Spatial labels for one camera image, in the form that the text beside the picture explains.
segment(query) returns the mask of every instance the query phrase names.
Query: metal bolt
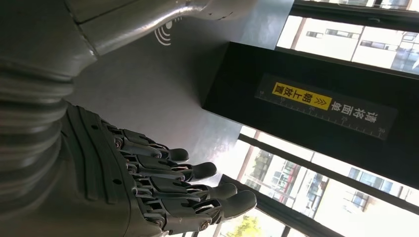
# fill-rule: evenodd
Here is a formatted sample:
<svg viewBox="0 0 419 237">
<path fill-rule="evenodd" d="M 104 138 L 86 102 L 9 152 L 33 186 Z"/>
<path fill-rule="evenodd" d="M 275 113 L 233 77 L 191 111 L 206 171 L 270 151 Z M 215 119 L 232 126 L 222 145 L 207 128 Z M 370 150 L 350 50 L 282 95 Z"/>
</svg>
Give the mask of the metal bolt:
<svg viewBox="0 0 419 237">
<path fill-rule="evenodd" d="M 161 221 L 161 220 L 153 221 L 153 223 L 158 225 L 160 228 L 163 227 L 163 221 Z"/>
<path fill-rule="evenodd" d="M 119 148 L 121 148 L 121 146 L 122 146 L 122 141 L 121 141 L 121 140 L 119 140 L 119 139 L 116 139 L 116 140 L 115 140 L 115 147 L 116 147 L 117 149 L 119 149 Z"/>
<path fill-rule="evenodd" d="M 201 224 L 201 226 L 199 227 L 199 231 L 203 231 L 206 230 L 208 228 L 208 226 L 210 226 L 210 222 L 209 221 L 205 221 L 204 223 Z"/>
</svg>

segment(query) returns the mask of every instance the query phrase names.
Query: yellow label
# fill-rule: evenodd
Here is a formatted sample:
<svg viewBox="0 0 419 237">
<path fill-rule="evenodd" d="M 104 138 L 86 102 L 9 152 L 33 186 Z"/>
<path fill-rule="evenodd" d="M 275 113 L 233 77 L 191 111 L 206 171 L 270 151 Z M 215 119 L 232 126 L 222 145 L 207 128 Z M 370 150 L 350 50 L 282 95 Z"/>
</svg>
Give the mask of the yellow label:
<svg viewBox="0 0 419 237">
<path fill-rule="evenodd" d="M 320 95 L 308 90 L 303 90 L 290 85 L 285 85 L 277 82 L 274 86 L 272 94 L 278 95 L 290 100 L 298 101 L 300 103 L 310 105 L 322 110 L 328 110 L 332 102 L 332 98 Z"/>
</svg>

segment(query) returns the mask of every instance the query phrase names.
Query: glass window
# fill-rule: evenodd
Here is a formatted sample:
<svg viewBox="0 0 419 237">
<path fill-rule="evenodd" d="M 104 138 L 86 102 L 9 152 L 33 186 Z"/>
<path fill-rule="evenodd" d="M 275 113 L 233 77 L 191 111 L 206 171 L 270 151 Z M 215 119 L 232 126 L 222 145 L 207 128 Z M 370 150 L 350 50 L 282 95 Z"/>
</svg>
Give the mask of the glass window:
<svg viewBox="0 0 419 237">
<path fill-rule="evenodd" d="M 324 35 L 315 39 L 311 32 Z M 419 75 L 413 32 L 289 16 L 278 46 Z"/>
<path fill-rule="evenodd" d="M 285 225 L 253 209 L 246 214 L 222 223 L 220 237 L 280 237 Z"/>
<path fill-rule="evenodd" d="M 284 140 L 275 143 L 278 138 L 268 139 L 268 136 L 260 133 L 259 138 L 264 137 L 264 141 L 281 146 L 275 146 L 281 150 L 295 152 L 293 149 L 303 149 Z M 313 163 L 419 204 L 418 190 L 323 154 L 307 151 L 311 152 L 309 160 Z M 295 153 L 304 155 L 307 151 Z M 418 215 L 256 147 L 253 147 L 251 161 L 239 181 L 345 237 L 412 236 L 416 232 L 416 223 L 419 223 Z"/>
<path fill-rule="evenodd" d="M 320 2 L 337 3 L 353 6 L 374 6 L 374 0 L 311 0 Z M 377 7 L 390 10 L 408 10 L 419 11 L 418 0 L 382 0 L 381 4 Z"/>
</svg>

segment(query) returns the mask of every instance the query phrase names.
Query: robotic hand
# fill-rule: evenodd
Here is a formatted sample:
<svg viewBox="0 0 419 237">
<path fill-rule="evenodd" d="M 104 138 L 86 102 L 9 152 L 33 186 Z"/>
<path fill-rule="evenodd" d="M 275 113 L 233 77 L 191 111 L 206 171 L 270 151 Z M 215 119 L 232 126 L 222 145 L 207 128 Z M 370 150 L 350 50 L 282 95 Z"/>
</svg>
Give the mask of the robotic hand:
<svg viewBox="0 0 419 237">
<path fill-rule="evenodd" d="M 154 237 L 254 207 L 253 194 L 232 186 L 188 184 L 214 174 L 212 164 L 177 164 L 185 150 L 135 137 L 62 98 L 101 55 L 166 22 L 228 20 L 256 1 L 1 1 L 1 236 Z"/>
</svg>

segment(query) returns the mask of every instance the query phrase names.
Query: label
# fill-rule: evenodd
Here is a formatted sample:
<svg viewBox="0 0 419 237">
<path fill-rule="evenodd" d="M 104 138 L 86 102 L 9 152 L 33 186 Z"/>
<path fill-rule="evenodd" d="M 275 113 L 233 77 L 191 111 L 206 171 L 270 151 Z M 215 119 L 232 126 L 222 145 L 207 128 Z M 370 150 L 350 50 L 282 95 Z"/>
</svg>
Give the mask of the label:
<svg viewBox="0 0 419 237">
<path fill-rule="evenodd" d="M 333 91 L 264 75 L 256 98 L 385 140 L 397 110 Z"/>
<path fill-rule="evenodd" d="M 301 88 L 293 87 L 279 82 L 275 83 L 272 94 L 298 101 L 306 105 L 314 106 L 322 110 L 328 110 L 329 105 L 332 102 L 331 97 L 320 95 L 308 90 L 303 90 Z"/>
</svg>

